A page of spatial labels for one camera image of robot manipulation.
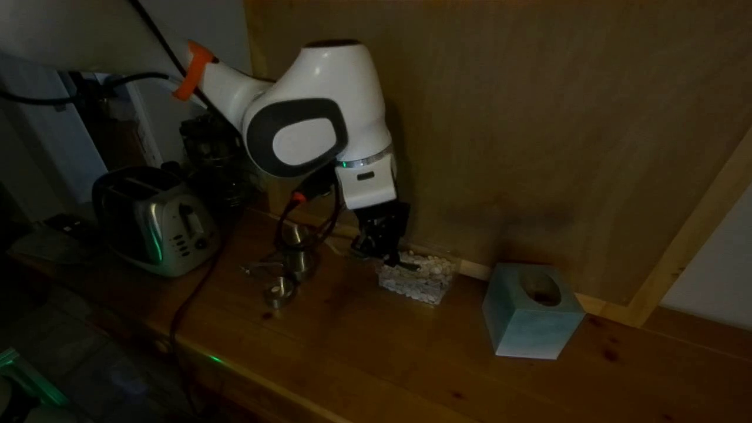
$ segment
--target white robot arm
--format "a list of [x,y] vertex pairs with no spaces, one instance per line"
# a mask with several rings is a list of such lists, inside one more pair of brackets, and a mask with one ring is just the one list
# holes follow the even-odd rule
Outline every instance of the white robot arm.
[[[192,69],[197,49],[172,36],[167,42]],[[126,0],[0,0],[0,51],[63,70],[184,77]],[[275,85],[206,60],[195,85],[267,173],[299,176],[334,163],[347,210],[396,197],[381,85],[363,45],[308,45]]]

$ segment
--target silver toaster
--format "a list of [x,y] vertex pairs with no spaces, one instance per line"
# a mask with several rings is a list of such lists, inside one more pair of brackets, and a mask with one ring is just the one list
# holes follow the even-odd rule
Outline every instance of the silver toaster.
[[92,201],[112,250],[148,273],[178,278],[219,250],[206,207],[165,168],[110,172],[94,183]]

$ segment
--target toaster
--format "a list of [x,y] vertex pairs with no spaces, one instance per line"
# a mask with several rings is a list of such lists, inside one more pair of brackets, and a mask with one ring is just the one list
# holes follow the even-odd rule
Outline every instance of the toaster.
[[167,168],[110,172],[94,183],[92,204],[112,250],[148,273],[178,278],[219,250],[212,214]]

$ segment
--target kitchen counter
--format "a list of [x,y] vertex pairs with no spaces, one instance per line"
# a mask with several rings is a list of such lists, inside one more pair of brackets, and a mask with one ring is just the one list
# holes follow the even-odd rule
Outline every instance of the kitchen counter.
[[[557,362],[503,360],[490,354],[481,320],[483,282],[456,278],[442,306],[430,308],[378,288],[372,264],[328,247],[315,278],[272,313],[261,273],[240,270],[269,254],[272,228],[259,212],[235,224],[177,333],[206,388],[266,420],[752,416],[752,351],[737,344],[708,347],[691,336],[588,317]],[[172,314],[210,267],[160,279],[108,254],[92,267],[16,260],[158,336],[167,336]]]

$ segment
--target light blue tissue box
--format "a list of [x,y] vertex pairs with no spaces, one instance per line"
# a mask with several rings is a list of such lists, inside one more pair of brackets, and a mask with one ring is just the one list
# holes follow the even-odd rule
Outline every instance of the light blue tissue box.
[[584,313],[553,267],[499,264],[483,317],[496,354],[557,360]]

